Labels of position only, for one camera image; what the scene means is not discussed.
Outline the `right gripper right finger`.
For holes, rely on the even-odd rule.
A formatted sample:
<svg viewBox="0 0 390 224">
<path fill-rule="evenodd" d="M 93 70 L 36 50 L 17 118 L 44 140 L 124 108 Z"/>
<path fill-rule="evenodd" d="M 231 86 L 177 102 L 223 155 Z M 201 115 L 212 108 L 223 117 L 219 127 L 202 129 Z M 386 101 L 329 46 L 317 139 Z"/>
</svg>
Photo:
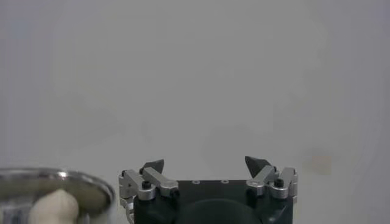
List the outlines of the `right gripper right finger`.
<svg viewBox="0 0 390 224">
<path fill-rule="evenodd" d="M 272 198 L 285 200 L 297 199 L 298 173 L 295 168 L 285 167 L 279 171 L 266 159 L 245 156 L 245 163 L 251 175 L 246 186 L 261 197 L 269 191 Z"/>
</svg>

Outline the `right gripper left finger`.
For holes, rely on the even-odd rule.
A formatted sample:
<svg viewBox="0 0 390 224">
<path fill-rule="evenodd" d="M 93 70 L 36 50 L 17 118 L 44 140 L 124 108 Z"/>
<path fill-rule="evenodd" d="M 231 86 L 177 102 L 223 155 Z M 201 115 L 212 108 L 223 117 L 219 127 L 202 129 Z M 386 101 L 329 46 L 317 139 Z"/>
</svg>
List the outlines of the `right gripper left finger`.
<svg viewBox="0 0 390 224">
<path fill-rule="evenodd" d="M 118 177 L 120 198 L 130 200 L 137 197 L 142 201 L 150 201 L 158 193 L 165 198 L 178 198 L 179 182 L 162 174 L 164 165 L 165 161 L 159 159 L 145 163 L 139 171 L 123 170 Z"/>
</svg>

